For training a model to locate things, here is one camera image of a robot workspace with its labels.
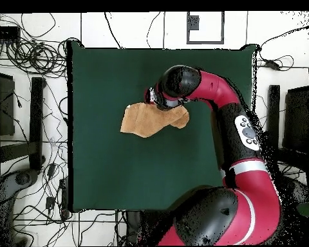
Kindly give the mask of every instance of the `brown cloth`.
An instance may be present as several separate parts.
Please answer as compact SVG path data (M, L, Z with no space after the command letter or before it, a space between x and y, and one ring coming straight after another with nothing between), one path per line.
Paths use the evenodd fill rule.
M155 104L136 103L125 109L120 132L136 134L143 138L152 136L167 125L179 129L189 121L189 113L184 106L169 111L157 109Z

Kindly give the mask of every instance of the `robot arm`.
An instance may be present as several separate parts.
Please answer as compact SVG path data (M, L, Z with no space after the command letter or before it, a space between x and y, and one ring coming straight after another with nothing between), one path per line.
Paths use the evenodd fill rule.
M217 75L174 66L145 94L146 103L163 111L197 100L212 111L223 187L190 197L158 245L261 244L276 231L281 205L235 90Z

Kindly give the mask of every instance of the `black cable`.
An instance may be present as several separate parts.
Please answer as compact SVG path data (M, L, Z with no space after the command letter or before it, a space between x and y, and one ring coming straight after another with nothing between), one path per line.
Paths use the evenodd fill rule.
M118 43L116 37L113 35L112 29L111 29L111 26L110 26L110 22L109 22L109 20L108 20L108 17L106 16L106 12L104 12L104 17L106 18L106 22L108 23L109 31L111 32L112 37L113 37L114 40L116 41L118 47L119 47L120 49L122 49L122 47L119 45L119 43Z
M248 34L248 11L246 14L246 38L245 38L245 44L247 44L247 34Z
M75 237L74 237L74 234L73 234L73 223L71 223L71 228L72 228L72 240L73 240L73 243L74 243L74 245L75 245L75 247L78 247L77 246L77 243L75 243Z
M80 246L80 213L78 213L78 247Z
M300 108L300 107L303 107L303 106L300 105L300 106L290 107L290 109L296 109L296 108ZM259 118L259 120L264 119L264 118L266 118L267 116L268 116L268 115L262 116L261 118Z
M13 167L16 163L18 163L18 162L20 162L20 161L22 161L22 160L24 160L24 159L26 159L26 158L28 158L28 155L25 156L25 157L23 157L23 158L21 158L21 159L19 159L19 160L17 160L16 162L12 163L12 164L10 165L9 169L8 169L4 174L2 174L2 175L0 176L0 180L3 179L4 176L10 172L10 170L12 169L12 167Z
M21 14L21 24L22 24L22 27L24 28L24 30L25 30L25 27L24 27L24 24L23 24L23 15L24 14ZM55 26L56 26L56 20L55 20L55 18L53 17L53 15L50 13L50 16L51 16L51 18L53 19L53 22L54 22L54 25L48 30L48 31L46 31L44 34L41 34L41 35L39 35L39 36L33 36L33 35L30 35L28 32L28 35L30 36L30 37L32 37L32 38L40 38L40 37L42 37L42 36L45 36L48 32L50 32Z
M162 35L162 49L165 49L165 18L166 18L166 12L164 12L164 29L163 29L163 35Z
M33 206L33 205L27 205L26 207L24 207L24 208L22 209L21 212L23 212L23 211L24 211L26 208L28 208L28 207L31 207L31 208L33 208L34 210L38 211L38 213L40 213L42 216L45 216L45 218L51 220L53 223L62 224L62 220L57 221L57 220L52 219L51 217L48 217L45 213L42 213L38 208L36 208L36 207Z
M260 97L260 98L262 99L262 101L263 101L263 104L265 105L266 109L268 109L268 107L267 107L267 105L266 105L266 103L265 103L265 100L264 100L264 98L263 98L262 96L259 96L259 95L256 95L256 96L258 96L258 97Z
M68 115L67 113L63 112L62 109L61 109L61 103L63 102L63 100L67 99L68 97L66 96L65 98L62 98L59 102L59 111L62 113L62 114L65 114L66 116Z
M57 231L57 232L53 235L53 237L51 237L51 238L49 239L48 243L47 243L44 247L49 247L50 244L54 243L54 242L51 242L51 240L52 240L59 232L61 232L61 230L65 229L65 230L63 231L63 233L61 233L61 235L60 235L59 237L63 236L63 234L65 233L65 231L68 229L69 224L68 224L67 226L63 226L62 228L60 228L59 231Z
M289 35L289 34L291 34L291 33L293 33L293 32L298 32L299 30L305 30L305 29L309 29L309 25L308 25L308 26L303 26L303 27L300 27L300 28L295 28L295 29L293 29L293 30L289 30L289 31L287 31L287 32L285 32L285 33L283 33L283 34L281 34L281 35L278 35L278 36L275 36L275 37L272 37L272 38L266 40L266 41L261 45L261 47L260 47L260 50L259 50L259 56L260 56L260 58L261 58L268 66L270 66L270 64L274 65L272 62L275 61L275 60L267 60L267 59L264 59L264 58L262 57L261 51L262 51L262 49L263 49L263 46L264 46L267 42L272 41L272 40L274 40L274 39L276 39L276 38L279 38L279 37L282 37L282 36L285 36L285 35ZM291 69L291 68L293 67L293 65L294 65L293 56L291 56L291 55L285 55L285 56L282 56L282 57L277 58L276 60L280 60L280 59L282 59L283 57L291 57L291 59L292 59L292 65L291 65L290 67L288 67L288 69L286 69L286 70L280 70L280 68L279 68L279 70L280 70L280 71L288 71L288 70Z
M32 242L31 242L31 244L29 245L29 247L32 246L32 244L33 244L33 242L34 242L34 236L33 236L33 235L31 235L31 234L29 234L29 233L26 233L26 232L19 231L19 230L15 229L15 228L13 228L13 230L14 230L15 232L17 232L17 233L30 236L30 237L32 238Z
M84 231L81 232L81 235L80 235L80 244L79 244L79 246L81 246L81 244L82 244L82 234L83 234L84 232L88 231L88 230L96 223L96 220L97 220L97 218L98 218L99 216L103 216L103 215L105 215L105 216L112 216L112 215L114 215L114 214L115 214L115 213L112 213L112 214L105 214L105 213L98 214L98 215L95 217L95 219L94 219L94 221L92 222L92 224L91 224L88 228L86 228Z
M156 17L155 18L153 18L153 20L151 21L151 24L150 24L150 27L149 27L149 30L147 31L147 38L148 38L148 36L149 36L149 32L150 32L150 29L151 29L151 27L152 27L152 24L153 24L153 21L161 14L162 12L159 12L157 15L156 15Z

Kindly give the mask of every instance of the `cable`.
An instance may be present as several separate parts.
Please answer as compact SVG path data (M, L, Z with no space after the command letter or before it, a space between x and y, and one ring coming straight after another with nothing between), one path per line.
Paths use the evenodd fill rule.
M164 29L163 29L163 35L162 35L162 49L165 49L165 18L166 18L166 12L164 12Z
M25 30L25 27L24 27L24 24L23 24L23 15L24 15L24 14L21 14L21 24L22 24L23 29ZM32 37L32 38L40 38L40 37L42 37L42 36L45 36L48 32L50 32L50 31L56 26L56 20L55 20L55 18L53 17L53 15L52 15L51 13L50 13L50 16L51 16L51 18L52 18L53 21L54 21L54 25L53 25L48 31L46 31L44 34L41 34L41 35L39 35L39 36L30 35L28 32L27 32L27 34L28 34L30 37Z
M246 15L246 38L245 38L245 44L247 44L247 33L248 32L248 11L247 11L247 15Z
M20 230L15 229L15 228L13 228L13 230L14 230L15 232L17 232L17 233L30 236L30 237L32 238L32 242L31 242L31 244L29 245L29 247L32 246L32 244L33 244L33 242L34 242L34 236L33 236L33 235L31 235L31 234L29 234L29 233L26 233L26 232L22 232L22 231L20 231Z
M0 176L0 180L1 180L2 178L4 178L4 176L5 176L6 174L8 174L8 173L10 172L10 170L12 169L12 167L13 167L16 163L18 163L18 162L20 162L20 161L23 161L23 160L26 159L26 158L28 158L28 155L25 156L25 157L23 157L23 158L21 158L21 159L19 159L19 160L17 160L16 162L12 163L12 165L9 167L9 169L8 169L4 174L2 174L2 175Z
M111 29L111 26L110 26L110 22L109 22L109 20L108 20L108 17L106 16L106 12L104 12L104 17L106 18L106 22L108 23L109 31L111 32L112 37L113 37L114 40L116 41L118 47L119 47L120 49L122 49L122 47L119 45L119 43L118 43L116 37L113 35L112 29Z
M80 213L78 213L78 247L80 246Z
M161 14L162 12L159 12L157 15L156 15L156 17L155 18L153 18L153 20L151 21L151 24L150 24L150 27L149 27L149 30L147 31L147 38L148 38L148 36L149 36L149 32L150 32L150 29L151 29L151 27L152 27L152 24L153 24L153 21Z
M67 113L63 112L62 109L61 109L61 103L63 102L63 100L67 99L68 97L66 96L65 98L62 98L59 102L59 111L62 113L62 114L65 114L66 116L68 115Z
M112 213L112 214L105 214L105 213L98 214L98 215L95 217L95 219L94 219L94 221L92 222L92 224L91 224L88 228L86 228L84 231L81 232L81 235L80 235L80 244L79 244L79 246L81 246L81 244L82 244L82 234L83 234L84 232L88 231L88 230L96 223L96 220L97 220L97 218L98 218L99 216L103 216L103 215L112 216L112 215L114 215L114 214L115 214L115 213Z
M54 243L54 242L51 242L51 240L52 240L59 232L61 232L61 230L65 229L65 230L63 231L63 233L59 236L59 237L61 237L61 236L65 233L65 231L68 229L69 225L70 225L70 223L69 223L67 226L63 226L62 228L60 228L59 231L57 231L57 232L53 235L53 237L51 237L51 238L49 239L49 241L47 242L47 244L46 244L44 247L49 247L50 244Z
M264 46L267 42L272 41L272 40L274 40L274 39L276 39L276 38L285 36L285 35L289 35L289 34L291 34L291 33L293 33L293 32L298 32L299 30L305 30L305 29L309 29L309 25L308 25L308 26L303 26L303 27L300 27L300 28L295 28L295 29L293 29L293 30L289 30L289 31L287 31L287 32L285 32L285 33L283 33L283 34L281 34L281 35L278 35L278 36L275 36L275 37L272 37L272 38L266 40L266 41L261 45L261 47L260 47L260 49L259 49L259 56L260 56L260 58L262 59L262 61L264 61L264 62L266 63L266 65L267 65L267 66L265 66L265 67L270 67L270 68L272 68L272 69L277 69L277 70L280 70L280 71L288 71L289 69L291 69L291 68L293 67L293 65L294 65L293 56L291 56L291 55L285 55L285 56L282 56L282 57L280 57L280 58L275 59L275 60L280 60L280 59L282 59L283 57L291 57L291 59L292 59L292 65L291 65L290 67L288 67L288 69L286 69L286 70L281 70L280 67L279 67L279 65L277 65L277 64L274 62L275 60L267 60L267 59L264 59L264 58L262 57L262 55L261 55L261 51L262 51L262 49L263 49L263 46Z

